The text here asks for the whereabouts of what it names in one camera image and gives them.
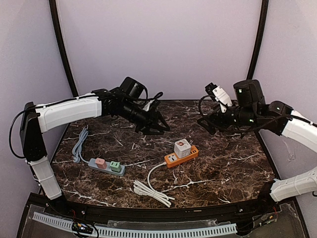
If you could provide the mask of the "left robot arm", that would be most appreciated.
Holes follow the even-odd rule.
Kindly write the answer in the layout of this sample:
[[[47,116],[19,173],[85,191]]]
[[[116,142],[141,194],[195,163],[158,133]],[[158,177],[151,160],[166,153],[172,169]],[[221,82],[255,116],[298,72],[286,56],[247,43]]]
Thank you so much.
[[[135,125],[135,132],[144,135],[163,135],[170,127],[157,110],[162,92],[153,98],[141,99],[147,88],[131,77],[111,90],[98,89],[83,96],[50,104],[29,102],[18,113],[22,117],[20,140],[25,159],[37,177],[49,200],[63,196],[48,160],[43,133],[61,125],[82,119],[119,116]]]

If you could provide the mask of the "green charger plug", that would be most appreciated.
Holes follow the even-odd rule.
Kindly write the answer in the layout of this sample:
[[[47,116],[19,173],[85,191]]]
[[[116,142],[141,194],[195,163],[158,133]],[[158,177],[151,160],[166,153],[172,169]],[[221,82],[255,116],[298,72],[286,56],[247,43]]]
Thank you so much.
[[[120,162],[111,161],[110,164],[109,164],[109,166],[110,166],[110,169],[111,169],[113,172],[117,172],[117,173],[121,172],[122,167],[121,167]]]

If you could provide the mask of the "pink charger plug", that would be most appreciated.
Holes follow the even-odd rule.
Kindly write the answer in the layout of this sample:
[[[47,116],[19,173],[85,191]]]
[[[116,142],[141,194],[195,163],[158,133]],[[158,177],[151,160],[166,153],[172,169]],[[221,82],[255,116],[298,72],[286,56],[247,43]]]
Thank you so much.
[[[95,163],[99,169],[105,170],[107,168],[107,164],[104,159],[96,158]]]

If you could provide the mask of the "light blue power strip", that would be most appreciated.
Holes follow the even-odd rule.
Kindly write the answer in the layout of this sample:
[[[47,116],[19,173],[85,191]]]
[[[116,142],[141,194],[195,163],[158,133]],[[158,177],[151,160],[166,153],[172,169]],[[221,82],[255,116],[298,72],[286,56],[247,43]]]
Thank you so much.
[[[116,176],[122,177],[122,176],[124,176],[126,167],[124,165],[121,165],[119,162],[117,162],[117,163],[119,164],[120,171],[118,171],[118,169],[113,170],[112,167],[110,166],[111,162],[107,162],[107,161],[105,161],[105,164],[106,164],[106,168],[105,169],[99,168],[98,165],[96,164],[96,159],[94,159],[94,158],[92,158],[89,161],[88,166],[91,169],[94,169],[94,170],[97,170],[97,171],[100,171],[100,172],[105,172],[105,173],[108,173],[108,174],[111,174],[111,175],[116,175]]]

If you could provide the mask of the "white cube socket adapter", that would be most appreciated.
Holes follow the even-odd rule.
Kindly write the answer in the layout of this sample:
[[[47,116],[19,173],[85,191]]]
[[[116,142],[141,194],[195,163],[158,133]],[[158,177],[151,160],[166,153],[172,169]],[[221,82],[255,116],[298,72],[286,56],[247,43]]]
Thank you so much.
[[[178,158],[184,158],[190,155],[191,145],[186,139],[181,139],[174,143],[174,153]]]

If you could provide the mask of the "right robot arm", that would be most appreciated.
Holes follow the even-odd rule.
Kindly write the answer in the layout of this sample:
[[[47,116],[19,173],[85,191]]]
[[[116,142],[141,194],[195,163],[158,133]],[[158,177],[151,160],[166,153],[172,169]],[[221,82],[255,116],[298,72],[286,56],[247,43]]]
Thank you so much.
[[[197,123],[210,134],[221,131],[244,136],[265,129],[297,141],[312,151],[317,150],[317,125],[281,101],[267,104],[258,80],[243,80],[235,83],[233,88],[237,105],[220,86],[210,83],[205,87],[207,97],[218,106],[208,115],[200,112]],[[317,193],[316,168],[292,178],[267,182],[258,199],[277,203],[310,192]]]

